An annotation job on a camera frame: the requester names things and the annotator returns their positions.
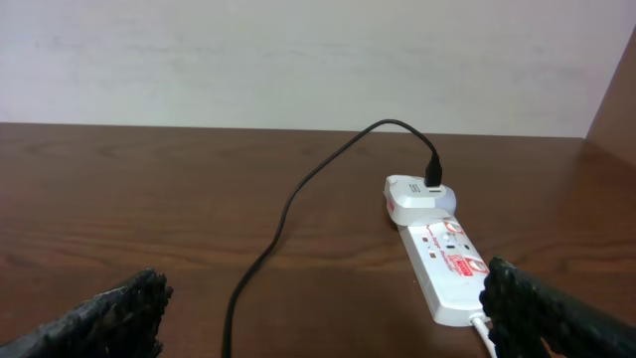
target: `brown wooden surface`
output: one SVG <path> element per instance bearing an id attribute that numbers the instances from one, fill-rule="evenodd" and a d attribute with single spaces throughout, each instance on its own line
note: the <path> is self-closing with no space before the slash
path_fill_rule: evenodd
<path id="1" fill-rule="evenodd" d="M 293 186 L 347 132 L 0 124 L 0 341 L 139 269 L 175 287 L 162 357 L 217 357 L 228 297 Z M 431 135 L 457 216 L 489 260 L 636 323 L 636 169 L 580 139 Z M 243 292 L 236 357 L 485 357 L 432 322 L 384 180 L 421 175 L 374 133 L 317 175 Z"/>
<path id="2" fill-rule="evenodd" d="M 636 166 L 636 28 L 587 138 Z"/>

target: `black cord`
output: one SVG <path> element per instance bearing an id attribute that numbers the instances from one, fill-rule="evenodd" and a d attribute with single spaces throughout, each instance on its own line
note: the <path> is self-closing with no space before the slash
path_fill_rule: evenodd
<path id="1" fill-rule="evenodd" d="M 237 300 L 239 299 L 240 292 L 245 287 L 249 279 L 260 269 L 262 262 L 265 261 L 267 256 L 271 253 L 271 251 L 278 243 L 278 239 L 280 239 L 280 233 L 282 232 L 282 228 L 285 225 L 285 218 L 287 217 L 287 212 L 289 211 L 289 206 L 291 205 L 291 201 L 294 199 L 296 194 L 300 188 L 302 188 L 309 179 L 311 179 L 316 173 L 318 173 L 322 168 L 327 166 L 332 160 L 334 160 L 338 155 L 342 154 L 345 150 L 347 150 L 352 144 L 357 142 L 360 138 L 365 136 L 370 131 L 374 130 L 376 127 L 379 127 L 383 124 L 395 124 L 399 125 L 402 128 L 408 129 L 411 133 L 415 134 L 419 139 L 421 139 L 432 151 L 432 156 L 430 158 L 430 162 L 426 167 L 426 178 L 425 185 L 427 187 L 437 187 L 441 183 L 441 165 L 439 164 L 439 156 L 437 155 L 437 151 L 433 146 L 433 143 L 428 140 L 423 134 L 418 132 L 412 126 L 402 122 L 397 119 L 383 119 L 374 124 L 371 124 L 367 129 L 358 133 L 355 137 L 347 142 L 347 144 L 343 145 L 340 149 L 336 150 L 335 153 L 331 154 L 327 159 L 325 159 L 322 163 L 320 163 L 314 170 L 312 170 L 307 176 L 296 185 L 296 188 L 291 192 L 285 206 L 282 209 L 282 214 L 280 215 L 280 221 L 278 222 L 278 228 L 276 229 L 276 234 L 274 234 L 274 239 L 271 241 L 271 244 L 265 249 L 262 254 L 256 259 L 256 261 L 251 264 L 247 272 L 243 275 L 240 281 L 237 283 L 237 287 L 235 287 L 234 292 L 232 292 L 232 296 L 230 297 L 230 302 L 228 303 L 228 310 L 226 311 L 226 323 L 223 329 L 223 342 L 221 348 L 221 356 L 222 358 L 231 358 L 232 357 L 232 321 L 235 315 L 235 307 L 237 306 Z"/>

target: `white cable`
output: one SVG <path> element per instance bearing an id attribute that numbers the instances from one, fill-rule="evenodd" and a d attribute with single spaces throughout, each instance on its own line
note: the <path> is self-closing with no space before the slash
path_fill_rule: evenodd
<path id="1" fill-rule="evenodd" d="M 492 358 L 497 358 L 497 353 L 495 352 L 495 344 L 493 343 L 493 341 L 490 340 L 490 338 L 488 338 L 488 327 L 486 326 L 486 323 L 484 323 L 484 321 L 481 319 L 481 315 L 471 318 L 470 323 L 472 323 L 475 326 L 475 329 L 477 329 L 477 333 L 479 333 L 479 336 L 481 336 L 481 339 L 484 341 L 484 344 L 486 345 L 490 356 Z"/>

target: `white power strip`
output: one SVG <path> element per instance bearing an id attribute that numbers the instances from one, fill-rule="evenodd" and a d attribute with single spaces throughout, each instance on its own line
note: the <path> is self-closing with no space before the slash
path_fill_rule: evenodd
<path id="1" fill-rule="evenodd" d="M 453 216 L 454 192 L 443 185 L 427 188 L 420 177 L 392 175 L 385 196 L 433 320 L 453 327 L 474 325 L 496 356 L 479 301 L 488 267 Z"/>

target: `white wall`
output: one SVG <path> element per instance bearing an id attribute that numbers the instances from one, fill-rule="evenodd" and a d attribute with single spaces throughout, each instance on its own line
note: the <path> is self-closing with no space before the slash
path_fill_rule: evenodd
<path id="1" fill-rule="evenodd" d="M 0 121 L 584 136 L 634 0 L 0 0 Z"/>

